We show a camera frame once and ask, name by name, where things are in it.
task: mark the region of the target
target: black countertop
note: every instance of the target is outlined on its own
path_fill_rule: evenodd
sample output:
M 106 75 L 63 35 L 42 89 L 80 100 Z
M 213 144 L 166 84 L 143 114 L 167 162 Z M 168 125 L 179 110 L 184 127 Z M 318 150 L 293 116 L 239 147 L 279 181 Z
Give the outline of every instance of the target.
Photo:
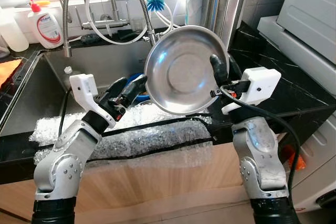
M 82 47 L 79 41 L 74 47 Z M 11 98 L 19 86 L 23 76 L 29 69 L 30 63 L 37 57 L 40 44 L 30 45 L 29 49 L 22 53 L 14 53 L 12 60 L 18 57 L 23 58 L 23 64 L 12 77 L 10 85 L 5 92 L 0 93 L 0 116 L 7 109 Z M 250 29 L 246 24 L 237 31 L 229 53 L 237 61 L 244 71 L 247 68 L 266 67 L 276 69 L 281 73 L 281 79 L 272 97 L 262 102 L 259 107 L 270 111 L 285 119 L 297 131 L 301 143 L 304 143 L 309 136 L 335 111 L 336 100 L 311 77 L 303 72 L 296 64 L 279 52 L 275 47 L 262 38 L 257 32 Z M 221 104 L 219 100 L 210 108 L 214 124 L 218 129 L 215 132 L 214 144 L 222 144 L 232 141 L 230 126 L 232 122 L 229 116 L 220 113 Z M 268 121 L 276 133 L 283 132 L 280 125 Z M 34 165 L 33 155 L 37 144 L 28 141 L 31 133 L 17 136 L 0 137 L 0 184 L 31 179 L 33 177 Z M 291 145 L 293 139 L 286 135 L 280 143 L 280 148 Z M 288 153 L 280 153 L 280 159 L 285 161 Z

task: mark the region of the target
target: stainless steel bowl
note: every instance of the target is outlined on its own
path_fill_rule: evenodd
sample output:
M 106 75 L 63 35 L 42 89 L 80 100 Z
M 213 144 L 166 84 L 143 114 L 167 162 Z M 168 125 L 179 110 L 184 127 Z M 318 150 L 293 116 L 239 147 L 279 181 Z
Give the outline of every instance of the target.
M 222 57 L 229 68 L 222 41 L 200 26 L 183 26 L 168 33 L 150 51 L 144 73 L 146 89 L 162 110 L 188 115 L 211 105 L 217 89 L 210 55 Z

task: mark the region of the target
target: white bottle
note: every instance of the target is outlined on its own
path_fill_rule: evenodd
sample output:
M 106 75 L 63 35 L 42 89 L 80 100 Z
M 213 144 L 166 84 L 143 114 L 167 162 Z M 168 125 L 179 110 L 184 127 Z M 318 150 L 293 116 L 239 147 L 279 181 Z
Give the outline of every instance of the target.
M 0 34 L 11 48 L 16 52 L 21 52 L 29 47 L 28 40 L 19 28 L 13 14 L 1 9 L 0 6 Z
M 31 12 L 28 14 L 28 23 L 38 41 L 47 49 L 59 47 L 63 44 L 63 34 L 53 14 L 41 10 L 31 0 Z

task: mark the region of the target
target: label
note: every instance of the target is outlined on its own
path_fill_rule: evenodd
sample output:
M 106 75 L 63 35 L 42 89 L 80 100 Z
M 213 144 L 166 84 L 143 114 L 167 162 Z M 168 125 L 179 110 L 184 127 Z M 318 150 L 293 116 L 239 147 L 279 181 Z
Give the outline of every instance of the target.
M 61 35 L 57 30 L 56 24 L 52 21 L 49 14 L 43 15 L 37 21 L 37 30 L 48 42 L 57 44 L 61 40 Z

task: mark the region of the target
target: stainless steel sink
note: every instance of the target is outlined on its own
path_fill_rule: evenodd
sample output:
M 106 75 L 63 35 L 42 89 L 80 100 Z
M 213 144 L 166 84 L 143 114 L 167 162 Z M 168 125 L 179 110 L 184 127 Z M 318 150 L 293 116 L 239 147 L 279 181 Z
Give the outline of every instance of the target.
M 22 81 L 20 94 L 13 100 L 11 111 L 0 136 L 34 130 L 36 121 L 43 117 L 59 116 L 67 90 L 64 73 L 66 66 L 73 71 L 93 74 L 98 90 L 103 92 L 112 82 L 143 72 L 151 47 L 138 41 L 129 45 L 105 45 L 74 48 L 72 58 L 65 58 L 62 50 L 40 54 Z M 67 113 L 83 111 L 70 97 Z

